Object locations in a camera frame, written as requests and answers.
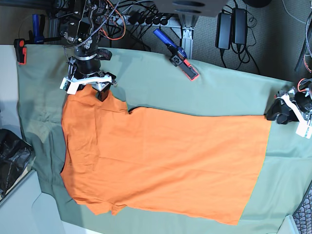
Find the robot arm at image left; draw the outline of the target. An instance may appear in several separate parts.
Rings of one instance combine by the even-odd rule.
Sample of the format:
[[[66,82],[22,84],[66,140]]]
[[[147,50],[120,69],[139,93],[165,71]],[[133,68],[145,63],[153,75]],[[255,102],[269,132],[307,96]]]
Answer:
[[[97,91],[96,98],[104,101],[116,76],[101,70],[101,61],[110,60],[112,53],[99,48],[100,30],[113,15],[119,3],[110,5],[107,0],[76,0],[64,38],[69,45],[64,51],[73,48],[74,55],[67,57],[68,75],[60,84],[60,89],[69,95],[91,85]]]

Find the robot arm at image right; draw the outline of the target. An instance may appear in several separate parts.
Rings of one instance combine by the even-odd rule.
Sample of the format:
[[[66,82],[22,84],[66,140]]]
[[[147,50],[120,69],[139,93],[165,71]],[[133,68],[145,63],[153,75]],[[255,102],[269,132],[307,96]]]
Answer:
[[[290,122],[312,122],[312,80],[301,79],[289,90],[280,90],[265,114],[269,121],[286,125]]]

